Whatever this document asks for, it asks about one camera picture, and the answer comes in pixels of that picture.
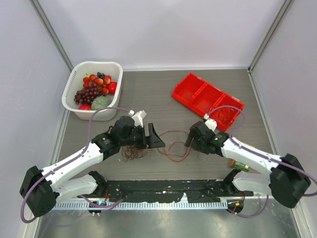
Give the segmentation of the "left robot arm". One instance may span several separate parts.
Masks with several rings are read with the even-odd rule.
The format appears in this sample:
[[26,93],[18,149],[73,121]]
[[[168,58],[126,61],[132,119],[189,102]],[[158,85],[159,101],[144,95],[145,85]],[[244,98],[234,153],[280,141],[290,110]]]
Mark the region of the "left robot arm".
[[60,201],[80,195],[102,197],[107,182],[98,172],[91,171],[78,179],[74,179],[74,176],[117,154],[124,146],[138,150],[165,147],[152,123],[148,129],[149,133],[146,134],[139,116],[122,116],[108,131],[89,139],[83,149],[66,159],[43,169],[37,166],[29,168],[20,188],[23,197],[20,215],[24,215],[25,206],[38,218]]

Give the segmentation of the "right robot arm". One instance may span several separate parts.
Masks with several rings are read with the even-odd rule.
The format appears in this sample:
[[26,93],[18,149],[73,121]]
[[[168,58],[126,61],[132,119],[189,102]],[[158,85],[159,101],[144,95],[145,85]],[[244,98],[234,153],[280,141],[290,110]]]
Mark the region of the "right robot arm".
[[223,184],[226,194],[234,196],[240,191],[262,193],[288,208],[294,208],[306,194],[311,179],[295,156],[261,151],[226,132],[215,133],[214,128],[208,121],[193,124],[185,142],[186,147],[207,155],[217,154],[236,160],[257,171],[257,174],[232,173]]

